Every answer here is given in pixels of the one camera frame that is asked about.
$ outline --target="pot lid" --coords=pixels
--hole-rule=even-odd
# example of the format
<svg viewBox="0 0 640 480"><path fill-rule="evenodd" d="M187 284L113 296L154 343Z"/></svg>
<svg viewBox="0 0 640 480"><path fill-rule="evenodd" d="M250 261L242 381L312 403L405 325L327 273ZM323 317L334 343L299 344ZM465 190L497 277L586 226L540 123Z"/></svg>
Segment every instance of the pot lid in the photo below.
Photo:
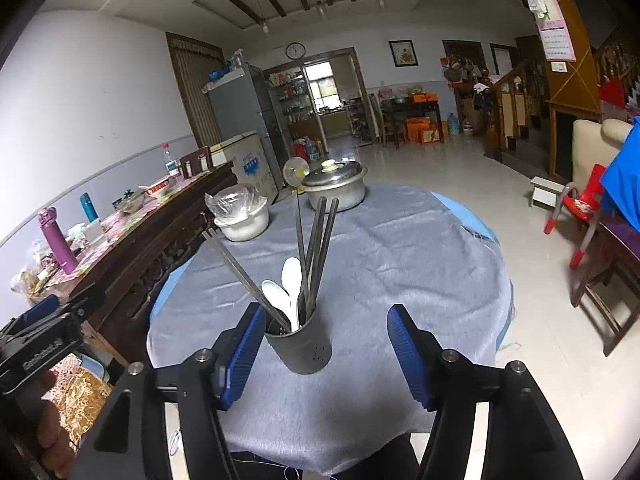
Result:
<svg viewBox="0 0 640 480"><path fill-rule="evenodd" d="M325 186L326 184L340 184L362 173L362 165L356 160L333 160L330 158L322 163L322 167L309 173L303 180L303 186Z"/></svg>

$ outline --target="gray tablecloth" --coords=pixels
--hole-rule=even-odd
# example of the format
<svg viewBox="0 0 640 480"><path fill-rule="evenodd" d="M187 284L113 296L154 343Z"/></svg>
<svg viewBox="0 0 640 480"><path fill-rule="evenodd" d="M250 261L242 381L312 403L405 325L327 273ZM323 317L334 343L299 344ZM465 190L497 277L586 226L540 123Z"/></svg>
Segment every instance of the gray tablecloth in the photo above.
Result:
<svg viewBox="0 0 640 480"><path fill-rule="evenodd" d="M306 237L313 211L301 197ZM254 240L225 240L258 285L280 282L297 256L290 200L270 207ZM235 326L252 301L210 243L202 245L151 324L156 367L180 363ZM318 295L333 346L311 376L289 372L263 340L241 399L221 413L230 450L330 475L407 431L427 432L433 414L414 401L386 334L386 313L403 303L443 348L493 365L507 322L510 282L497 244L462 227L431 193L373 185L338 213Z"/></svg>

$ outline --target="chopsticks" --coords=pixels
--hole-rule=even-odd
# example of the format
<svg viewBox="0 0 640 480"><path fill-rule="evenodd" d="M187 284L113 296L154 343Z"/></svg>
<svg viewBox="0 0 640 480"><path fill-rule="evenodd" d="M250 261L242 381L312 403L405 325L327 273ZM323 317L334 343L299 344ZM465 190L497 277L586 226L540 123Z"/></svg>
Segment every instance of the chopsticks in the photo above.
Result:
<svg viewBox="0 0 640 480"><path fill-rule="evenodd" d="M309 237L309 245L306 248L306 269L308 273L308 279L313 283L313 273L316 271L318 267L318 256L320 250L320 240L322 238L322 227L324 225L324 211L326 208L326 197L321 196L318 204L316 205L316 215L314 216L314 223L311 228L311 236ZM309 303L303 301L300 304L300 309L298 311L298 319L300 320L300 325L304 325L306 323L306 315L310 314L307 312L307 308Z"/></svg>
<svg viewBox="0 0 640 480"><path fill-rule="evenodd" d="M329 209L329 217L326 221L326 227L324 228L324 236L322 237L322 248L320 248L320 237L316 241L316 247L313 255L313 274L311 276L311 292L309 297L309 303L307 304L307 313L309 317L316 309L316 297L318 296L318 289L320 288L320 279L322 278L322 271L324 270L324 262L326 261L326 255L329 251L329 242L331 241L331 232L334 230L335 215L338 212L339 200L334 198L331 201L331 209Z"/></svg>
<svg viewBox="0 0 640 480"><path fill-rule="evenodd" d="M300 260L300 268L302 270L302 293L305 295L305 304L309 301L309 283L308 283L308 267L305 257L305 239L302 232L302 218L300 218L300 198L297 190L291 193L293 198L293 216L296 221L296 238L298 240L298 259Z"/></svg>
<svg viewBox="0 0 640 480"><path fill-rule="evenodd" d="M267 300L262 291L255 285L246 271L242 268L242 266L238 263L238 261L233 257L233 255L229 252L229 249L220 241L218 236L211 235L208 230L203 230L202 235L207 239L211 240L215 245L216 249L222 254L222 259L225 264L234 276L244 285L244 288L251 294L273 317L274 320L284 329L286 333L291 332L291 323L282 315L280 312Z"/></svg>

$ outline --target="white wall trim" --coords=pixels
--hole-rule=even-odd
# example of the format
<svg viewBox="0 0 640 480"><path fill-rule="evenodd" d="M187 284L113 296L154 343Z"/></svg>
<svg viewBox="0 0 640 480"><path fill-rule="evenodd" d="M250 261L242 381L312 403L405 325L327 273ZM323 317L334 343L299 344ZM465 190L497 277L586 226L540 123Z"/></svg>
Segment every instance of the white wall trim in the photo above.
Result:
<svg viewBox="0 0 640 480"><path fill-rule="evenodd" d="M37 208L33 213L31 213L29 216L27 216L27 218L24 219L24 221L22 221L20 224L18 224L14 229L12 229L11 232L9 232L9 234L7 236L5 236L4 238L2 238L2 240L0 240L0 248L8 241L9 238L11 238L12 236L14 236L20 229L22 229L25 225L27 225L31 220L33 220L33 218L35 218L35 216L38 214L38 211L40 211L41 209L45 208L45 207L49 207L51 204L57 202L59 199L61 199L63 196L71 193L73 190L83 186L84 184L86 184L87 182L89 182L90 180L93 180L94 178L96 178L97 176L100 176L103 173L106 173L109 170L112 170L113 168L115 168L116 166L119 166L121 164L124 164L125 162L129 162L132 158L136 158L137 156L140 155L144 155L145 153L148 152L152 152L153 150L157 150L158 148L162 148L162 146L164 144L171 144L172 142L178 142L179 140L183 140L183 139L188 139L189 137L193 137L192 135L184 135L181 137L177 137L175 139L172 140L168 140L167 142L161 142L160 144L157 144L156 146L152 146L151 148L147 148L146 150L142 150L141 152L135 153L133 155L128 156L127 158L124 158L123 160L116 162L114 164L111 164L110 166L104 168L103 170L97 171L96 173L92 174L91 176L88 176L87 178L85 178L84 180L81 180L80 182L78 182L77 184L69 187L67 190L63 191L62 193L59 193L57 196L53 197L51 200L47 201L46 203L44 203L43 205L41 205L39 208Z"/></svg>

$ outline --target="wall clock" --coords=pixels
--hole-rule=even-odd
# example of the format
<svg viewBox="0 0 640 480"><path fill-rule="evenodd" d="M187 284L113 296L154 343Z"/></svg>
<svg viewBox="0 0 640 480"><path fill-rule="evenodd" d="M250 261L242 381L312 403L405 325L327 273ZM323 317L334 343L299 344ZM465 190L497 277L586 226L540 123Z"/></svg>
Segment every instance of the wall clock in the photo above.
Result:
<svg viewBox="0 0 640 480"><path fill-rule="evenodd" d="M285 53L289 59L300 59L306 54L306 49L302 43L294 42L287 45Z"/></svg>

